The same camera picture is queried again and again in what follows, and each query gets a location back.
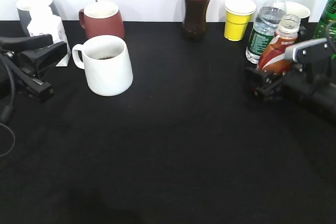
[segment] beverage bottle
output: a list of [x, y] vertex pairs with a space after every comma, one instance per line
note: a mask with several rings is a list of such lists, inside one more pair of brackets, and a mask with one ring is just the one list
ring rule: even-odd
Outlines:
[[68, 66], [70, 59], [70, 48], [68, 39], [64, 31], [62, 19], [52, 13], [49, 6], [36, 6], [29, 11], [32, 20], [27, 26], [30, 36], [37, 36], [42, 34], [51, 34], [52, 41], [55, 43], [64, 41], [67, 43], [68, 53], [56, 65], [56, 67]]
[[293, 14], [282, 17], [274, 38], [260, 56], [258, 69], [274, 74], [290, 70], [292, 62], [285, 59], [285, 50], [298, 38], [300, 21], [300, 18]]
[[[325, 38], [326, 37], [326, 26], [329, 22], [336, 20], [336, 0], [328, 0], [325, 8], [323, 10], [320, 21], [317, 25], [316, 31], [313, 38]], [[336, 25], [333, 25], [330, 29], [330, 34], [336, 38]]]
[[285, 13], [285, 0], [267, 0], [260, 8], [246, 48], [246, 58], [250, 62], [258, 63]]
[[182, 23], [183, 37], [199, 41], [206, 29], [206, 11], [210, 0], [184, 0], [185, 17]]

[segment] yellow paper cup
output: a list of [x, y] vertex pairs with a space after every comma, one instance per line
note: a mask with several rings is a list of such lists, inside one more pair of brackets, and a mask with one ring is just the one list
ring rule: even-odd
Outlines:
[[243, 38], [248, 22], [256, 10], [251, 0], [227, 0], [225, 2], [226, 23], [224, 37], [239, 41]]

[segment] red label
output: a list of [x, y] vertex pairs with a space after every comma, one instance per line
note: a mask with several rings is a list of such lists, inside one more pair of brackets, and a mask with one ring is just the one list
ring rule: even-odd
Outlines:
[[292, 63], [285, 60], [285, 50], [295, 43], [296, 38], [282, 38], [275, 32], [275, 37], [260, 56], [258, 68], [275, 74], [290, 70]]

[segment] black cable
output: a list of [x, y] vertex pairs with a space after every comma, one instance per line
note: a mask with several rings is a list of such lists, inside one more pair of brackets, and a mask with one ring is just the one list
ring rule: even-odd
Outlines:
[[10, 105], [13, 106], [14, 105], [14, 99], [15, 99], [15, 81], [14, 81], [14, 75], [13, 72], [11, 71], [11, 69], [9, 68], [8, 64], [4, 61], [5, 56], [3, 56], [2, 54], [0, 54], [0, 61], [2, 62], [2, 64], [4, 65], [6, 72], [8, 74], [9, 77], [9, 82], [11, 83], [10, 85]]
[[332, 35], [330, 34], [330, 30], [331, 30], [331, 27], [333, 25], [336, 24], [336, 21], [332, 21], [330, 22], [327, 27], [326, 27], [326, 31], [325, 31], [325, 36], [327, 38], [327, 42], [329, 44], [329, 46], [331, 47], [331, 49], [336, 53], [336, 43], [335, 43], [335, 38], [332, 37]]
[[[2, 111], [2, 114], [0, 114], [0, 119], [4, 119], [4, 123], [7, 122], [7, 120], [9, 120], [12, 112], [13, 112], [13, 105], [14, 105], [14, 99], [15, 99], [15, 81], [14, 81], [14, 75], [12, 70], [9, 68], [8, 64], [5, 62], [4, 60], [5, 56], [3, 56], [2, 54], [0, 54], [0, 61], [2, 62], [2, 64], [4, 65], [6, 72], [8, 74], [9, 77], [9, 82], [10, 82], [10, 102], [9, 105], [5, 107], [4, 111]], [[9, 128], [8, 126], [6, 126], [5, 124], [3, 124], [2, 122], [0, 122], [0, 126], [4, 127], [5, 129], [7, 129], [10, 134], [13, 136], [13, 144], [10, 147], [10, 149], [5, 152], [5, 153], [0, 153], [0, 157], [6, 156], [9, 152], [12, 151], [12, 149], [14, 148], [15, 145], [15, 134], [14, 132], [11, 130], [11, 128]]]
[[14, 145], [15, 145], [15, 134], [11, 130], [11, 128], [9, 128], [8, 126], [6, 126], [5, 124], [0, 123], [0, 126], [2, 126], [5, 129], [7, 129], [10, 132], [10, 134], [12, 135], [12, 137], [13, 137], [13, 143], [12, 143], [11, 147], [9, 148], [9, 150], [7, 152], [5, 152], [5, 153], [0, 153], [0, 157], [3, 157], [3, 156], [6, 156], [8, 153], [10, 153], [12, 151], [12, 149], [14, 148]]

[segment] white bottle cap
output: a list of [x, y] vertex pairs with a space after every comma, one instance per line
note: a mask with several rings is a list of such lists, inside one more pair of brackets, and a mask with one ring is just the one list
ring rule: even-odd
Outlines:
[[32, 7], [29, 10], [29, 14], [32, 19], [45, 18], [50, 15], [53, 15], [50, 6], [45, 6], [45, 5], [39, 5], [39, 6]]

